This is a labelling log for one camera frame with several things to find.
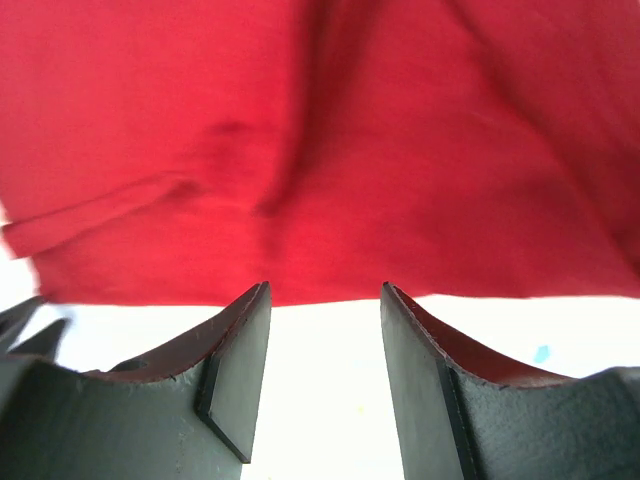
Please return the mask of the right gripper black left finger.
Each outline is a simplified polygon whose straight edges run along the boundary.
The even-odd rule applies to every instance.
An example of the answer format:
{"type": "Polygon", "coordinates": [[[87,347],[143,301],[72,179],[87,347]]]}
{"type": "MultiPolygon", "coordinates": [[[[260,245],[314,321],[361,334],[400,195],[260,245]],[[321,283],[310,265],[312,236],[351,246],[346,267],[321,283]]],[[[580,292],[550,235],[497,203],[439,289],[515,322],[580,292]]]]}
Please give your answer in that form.
{"type": "Polygon", "coordinates": [[[268,283],[109,371],[1,355],[5,479],[237,479],[251,460],[268,283]]]}

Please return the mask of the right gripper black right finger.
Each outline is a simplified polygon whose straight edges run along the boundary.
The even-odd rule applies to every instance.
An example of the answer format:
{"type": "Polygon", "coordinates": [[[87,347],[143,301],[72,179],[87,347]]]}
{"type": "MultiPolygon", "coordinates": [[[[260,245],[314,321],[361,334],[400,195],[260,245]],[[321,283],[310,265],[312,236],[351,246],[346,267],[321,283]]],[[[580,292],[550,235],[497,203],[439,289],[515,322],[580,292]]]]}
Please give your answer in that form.
{"type": "Polygon", "coordinates": [[[503,355],[391,283],[381,328],[408,479],[635,479],[639,371],[574,379],[503,355]]]}

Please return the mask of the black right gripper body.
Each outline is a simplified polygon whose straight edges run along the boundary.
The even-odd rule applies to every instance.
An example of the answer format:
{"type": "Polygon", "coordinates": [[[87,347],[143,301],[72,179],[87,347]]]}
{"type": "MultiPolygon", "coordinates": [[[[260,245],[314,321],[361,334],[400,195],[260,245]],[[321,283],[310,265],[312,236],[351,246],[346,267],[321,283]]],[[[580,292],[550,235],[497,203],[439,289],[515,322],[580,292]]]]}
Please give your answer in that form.
{"type": "Polygon", "coordinates": [[[29,298],[1,312],[1,355],[55,358],[68,319],[41,297],[29,298]]]}

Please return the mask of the dark red t-shirt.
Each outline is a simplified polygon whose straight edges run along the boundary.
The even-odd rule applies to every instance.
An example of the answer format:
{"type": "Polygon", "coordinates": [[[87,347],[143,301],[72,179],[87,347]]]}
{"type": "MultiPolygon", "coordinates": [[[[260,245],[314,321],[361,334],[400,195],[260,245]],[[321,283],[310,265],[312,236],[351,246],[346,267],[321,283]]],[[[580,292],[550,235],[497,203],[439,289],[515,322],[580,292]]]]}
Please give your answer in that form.
{"type": "Polygon", "coordinates": [[[635,1],[5,1],[55,303],[639,293],[635,1]]]}

